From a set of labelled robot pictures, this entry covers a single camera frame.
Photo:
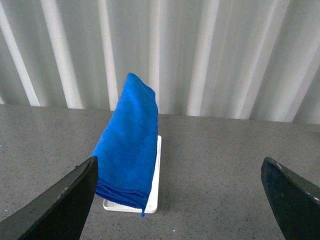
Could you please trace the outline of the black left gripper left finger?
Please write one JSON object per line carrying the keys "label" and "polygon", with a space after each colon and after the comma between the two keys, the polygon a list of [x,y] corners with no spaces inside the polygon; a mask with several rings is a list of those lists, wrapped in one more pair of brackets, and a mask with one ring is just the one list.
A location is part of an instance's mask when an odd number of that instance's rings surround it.
{"label": "black left gripper left finger", "polygon": [[98,181],[90,157],[33,201],[0,223],[2,240],[78,240]]}

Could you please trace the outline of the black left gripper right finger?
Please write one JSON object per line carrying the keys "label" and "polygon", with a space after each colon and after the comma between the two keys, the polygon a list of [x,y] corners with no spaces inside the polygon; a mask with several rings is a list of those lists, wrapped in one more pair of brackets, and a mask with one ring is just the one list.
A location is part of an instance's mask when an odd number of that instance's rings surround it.
{"label": "black left gripper right finger", "polygon": [[320,238],[320,188],[270,157],[261,181],[280,230],[287,240]]}

